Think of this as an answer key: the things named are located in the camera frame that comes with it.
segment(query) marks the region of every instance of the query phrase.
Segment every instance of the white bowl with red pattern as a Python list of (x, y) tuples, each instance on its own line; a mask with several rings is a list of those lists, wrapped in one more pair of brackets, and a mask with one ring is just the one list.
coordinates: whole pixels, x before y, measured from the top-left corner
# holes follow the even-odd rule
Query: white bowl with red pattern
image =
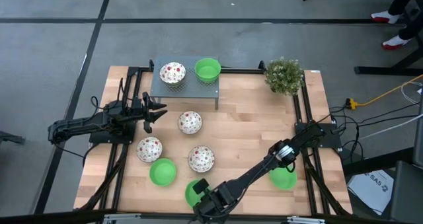
[(200, 131), (203, 125), (203, 119), (194, 111), (187, 111), (178, 118), (179, 130), (185, 134), (192, 135)]
[(160, 79), (168, 85), (179, 84), (186, 75), (185, 67), (178, 62), (170, 62), (160, 69)]
[(196, 172), (209, 171), (214, 165), (213, 151), (202, 145), (193, 148), (188, 155), (188, 165)]
[(159, 139), (146, 137), (138, 143), (137, 156), (141, 161), (153, 162), (160, 157), (162, 150), (163, 146)]

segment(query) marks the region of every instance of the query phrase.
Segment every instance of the wooden tabletop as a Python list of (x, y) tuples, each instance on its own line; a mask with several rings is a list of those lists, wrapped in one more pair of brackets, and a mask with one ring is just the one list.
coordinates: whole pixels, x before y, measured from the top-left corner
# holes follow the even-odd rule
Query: wooden tabletop
[[(120, 78), (126, 78), (128, 67), (112, 66), (104, 87), (101, 106), (116, 99)], [(139, 95), (150, 91), (152, 73), (143, 73)], [(313, 118), (319, 120), (328, 114), (328, 104), (319, 71), (306, 71), (305, 78)], [(279, 140), (295, 135), (295, 109), (290, 96), (273, 93), (264, 83), (263, 75), (221, 74), (219, 110), (213, 99), (163, 98), (167, 114), (158, 119), (152, 134), (146, 134), (142, 121), (137, 126), (135, 139), (130, 145), (124, 172), (118, 211), (192, 213), (186, 203), (184, 190), (195, 179), (206, 178), (211, 188), (224, 180), (242, 175), (260, 162), (268, 148)], [(301, 105), (303, 120), (305, 111)], [(203, 118), (201, 130), (185, 135), (176, 124), (179, 115), (193, 110)], [(151, 163), (140, 161), (136, 154), (137, 144), (147, 136), (161, 140), (161, 157), (171, 159), (177, 169), (174, 182), (158, 187), (149, 179)], [(206, 145), (215, 153), (213, 168), (203, 174), (188, 166), (187, 156), (198, 145)], [(75, 207), (85, 204), (104, 180), (111, 144), (94, 148), (85, 162)], [(352, 212), (342, 165), (332, 149), (319, 149), (325, 182), (334, 197)], [(232, 214), (249, 215), (310, 215), (310, 207), (301, 155), (296, 160), (298, 181), (292, 190), (275, 187), (266, 174), (250, 186)], [(109, 189), (107, 207), (111, 206), (114, 190)], [(322, 212), (319, 189), (315, 185), (318, 210)]]

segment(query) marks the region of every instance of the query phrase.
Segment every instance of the concrete floor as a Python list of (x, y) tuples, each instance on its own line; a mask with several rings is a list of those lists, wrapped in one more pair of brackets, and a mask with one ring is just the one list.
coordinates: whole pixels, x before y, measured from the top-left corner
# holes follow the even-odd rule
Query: concrete floor
[[(110, 0), (106, 18), (368, 19), (391, 1)], [(0, 0), (0, 18), (97, 18), (101, 4), (102, 0)], [(65, 114), (93, 28), (93, 24), (0, 24), (0, 130), (27, 138), (23, 146), (0, 146), (0, 216), (31, 212), (52, 149), (47, 127)], [(380, 43), (400, 28), (374, 24), (104, 24), (75, 117), (91, 115), (89, 99), (101, 96), (110, 65), (147, 65), (148, 59), (159, 55), (217, 55), (229, 67), (256, 67), (260, 60), (285, 56), (298, 59), (304, 69), (322, 71), (330, 106), (342, 106), (346, 97), (366, 101), (410, 79), (357, 76), (353, 71), (357, 65), (390, 66), (412, 52), (416, 42), (394, 52), (381, 49)], [(422, 65), (423, 60), (414, 66)], [(407, 88), (417, 99), (415, 90)], [(397, 91), (347, 113), (362, 120), (408, 103)], [(417, 108), (410, 108), (397, 115), (416, 112)], [(399, 122), (366, 127), (360, 135)], [(411, 123), (365, 140), (365, 156), (410, 147), (414, 128)], [(353, 137), (354, 128), (342, 140)], [(87, 141), (87, 136), (74, 137), (66, 148), (83, 153)], [(81, 170), (79, 157), (63, 154), (47, 212), (71, 210)]]

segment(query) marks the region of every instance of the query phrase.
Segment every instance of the bowl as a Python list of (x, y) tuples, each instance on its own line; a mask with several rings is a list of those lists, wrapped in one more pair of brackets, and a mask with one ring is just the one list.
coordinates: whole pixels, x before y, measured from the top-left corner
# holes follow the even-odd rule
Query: bowl
[(197, 182), (198, 180), (193, 180), (185, 188), (185, 200), (190, 207), (194, 207), (198, 202), (200, 202), (201, 197), (204, 196), (203, 192), (201, 194), (196, 194), (192, 188)]
[(197, 78), (201, 81), (201, 82), (203, 82), (203, 83), (213, 83), (214, 81), (216, 81), (216, 79), (219, 77), (219, 75), (216, 75), (214, 78), (211, 78), (211, 79), (205, 79), (205, 78), (200, 78), (198, 75), (197, 75)]
[(146, 137), (138, 143), (137, 156), (141, 161), (153, 162), (160, 157), (162, 150), (163, 146), (159, 139)]
[(168, 186), (176, 177), (176, 167), (170, 159), (158, 159), (151, 165), (149, 174), (155, 185)]
[(195, 66), (197, 77), (203, 82), (213, 82), (220, 74), (220, 63), (212, 58), (204, 58), (197, 61)]
[(192, 135), (200, 131), (203, 119), (194, 111), (187, 111), (178, 118), (179, 130), (185, 134)]
[(297, 172), (288, 172), (286, 168), (275, 168), (270, 171), (270, 180), (276, 187), (290, 190), (297, 183)]
[(186, 74), (185, 67), (178, 62), (170, 62), (160, 69), (160, 79), (168, 85), (177, 85)]
[(193, 171), (206, 172), (214, 165), (214, 154), (209, 147), (197, 146), (188, 154), (188, 165)]

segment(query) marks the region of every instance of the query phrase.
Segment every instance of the sneaker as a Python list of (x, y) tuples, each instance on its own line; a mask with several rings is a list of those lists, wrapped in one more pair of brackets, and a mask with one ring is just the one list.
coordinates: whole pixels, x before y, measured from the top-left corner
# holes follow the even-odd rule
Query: sneaker
[(394, 36), (393, 38), (389, 39), (388, 41), (382, 43), (382, 48), (385, 50), (395, 50), (400, 48), (401, 46), (407, 44), (409, 40), (403, 40), (399, 38), (399, 36)]
[(390, 15), (388, 11), (383, 11), (380, 13), (372, 13), (371, 19), (374, 22), (387, 22), (389, 24), (394, 24), (398, 21), (400, 15)]

